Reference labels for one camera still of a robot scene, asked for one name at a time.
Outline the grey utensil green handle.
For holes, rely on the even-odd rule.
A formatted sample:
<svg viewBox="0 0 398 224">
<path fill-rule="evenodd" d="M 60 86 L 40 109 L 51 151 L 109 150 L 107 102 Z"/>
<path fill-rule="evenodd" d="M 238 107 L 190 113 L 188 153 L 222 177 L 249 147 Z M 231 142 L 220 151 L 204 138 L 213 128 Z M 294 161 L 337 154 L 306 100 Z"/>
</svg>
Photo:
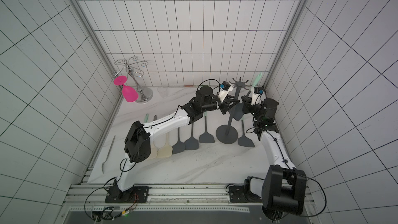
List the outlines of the grey utensil green handle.
<svg viewBox="0 0 398 224">
<path fill-rule="evenodd" d="M 177 129 L 177 142 L 172 146 L 172 154 L 178 154 L 185 150 L 184 143 L 180 140 L 180 128 Z"/>
</svg>

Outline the cream spatula green handle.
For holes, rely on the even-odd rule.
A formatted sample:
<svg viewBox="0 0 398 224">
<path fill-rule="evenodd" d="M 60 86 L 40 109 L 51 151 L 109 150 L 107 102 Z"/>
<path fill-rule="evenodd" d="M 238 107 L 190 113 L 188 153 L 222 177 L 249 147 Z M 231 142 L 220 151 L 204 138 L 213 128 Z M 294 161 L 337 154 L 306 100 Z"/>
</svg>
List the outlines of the cream spatula green handle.
<svg viewBox="0 0 398 224">
<path fill-rule="evenodd" d="M 149 114 L 146 114 L 144 118 L 144 123 L 148 122 L 148 119 L 149 119 Z"/>
</svg>

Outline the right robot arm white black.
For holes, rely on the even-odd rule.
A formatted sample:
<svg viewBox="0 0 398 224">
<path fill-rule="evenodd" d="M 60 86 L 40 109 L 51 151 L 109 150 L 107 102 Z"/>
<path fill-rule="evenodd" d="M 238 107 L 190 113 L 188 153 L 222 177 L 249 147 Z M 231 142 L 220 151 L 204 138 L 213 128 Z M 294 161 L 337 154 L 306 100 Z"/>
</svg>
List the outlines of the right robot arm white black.
<svg viewBox="0 0 398 224">
<path fill-rule="evenodd" d="M 243 113 L 253 116 L 253 130 L 263 144 L 269 169 L 261 189 L 262 210 L 271 221 L 281 220 L 286 214 L 303 212 L 307 186 L 304 171 L 298 170 L 288 158 L 275 123 L 278 102 L 260 100 L 259 96 L 242 96 Z"/>
</svg>

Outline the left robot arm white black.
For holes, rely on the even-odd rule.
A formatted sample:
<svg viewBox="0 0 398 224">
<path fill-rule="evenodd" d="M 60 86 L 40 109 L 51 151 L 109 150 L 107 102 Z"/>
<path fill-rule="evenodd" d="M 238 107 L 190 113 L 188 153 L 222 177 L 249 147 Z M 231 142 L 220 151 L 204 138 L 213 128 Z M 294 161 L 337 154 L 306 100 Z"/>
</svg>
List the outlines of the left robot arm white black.
<svg viewBox="0 0 398 224">
<path fill-rule="evenodd" d="M 154 145 L 155 140 L 172 130 L 188 125 L 193 126 L 207 112 L 219 110 L 225 115 L 239 103 L 238 95 L 230 95 L 233 90 L 238 93 L 237 87 L 227 82 L 219 85 L 216 94 L 210 86 L 199 86 L 195 96 L 186 104 L 179 105 L 174 113 L 152 122 L 132 123 L 124 140 L 125 158 L 119 166 L 121 174 L 110 180 L 112 185 L 106 190 L 105 202 L 129 202 L 134 187 L 134 183 L 130 181 L 130 173 L 138 163 L 149 159 L 152 154 L 151 146 Z"/>
</svg>

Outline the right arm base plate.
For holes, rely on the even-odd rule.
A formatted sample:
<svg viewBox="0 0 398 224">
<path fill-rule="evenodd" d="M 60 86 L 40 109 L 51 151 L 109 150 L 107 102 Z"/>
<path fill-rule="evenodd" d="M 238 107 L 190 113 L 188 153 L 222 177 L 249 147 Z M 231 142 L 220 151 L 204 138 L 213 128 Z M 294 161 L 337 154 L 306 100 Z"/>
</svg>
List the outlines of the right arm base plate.
<svg viewBox="0 0 398 224">
<path fill-rule="evenodd" d="M 262 200 L 259 196 L 252 194 L 246 190 L 244 186 L 229 185 L 227 193 L 230 197 L 231 203 L 261 203 Z"/>
</svg>

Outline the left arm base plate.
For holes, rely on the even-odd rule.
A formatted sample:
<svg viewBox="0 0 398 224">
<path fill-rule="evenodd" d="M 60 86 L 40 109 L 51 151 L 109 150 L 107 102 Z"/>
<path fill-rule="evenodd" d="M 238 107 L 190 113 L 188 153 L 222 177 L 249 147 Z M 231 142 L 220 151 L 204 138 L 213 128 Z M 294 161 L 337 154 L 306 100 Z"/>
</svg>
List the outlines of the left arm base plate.
<svg viewBox="0 0 398 224">
<path fill-rule="evenodd" d="M 149 189 L 148 186 L 133 186 L 126 191 L 121 191 L 118 185 L 113 185 L 108 189 L 105 203 L 146 203 Z"/>
</svg>

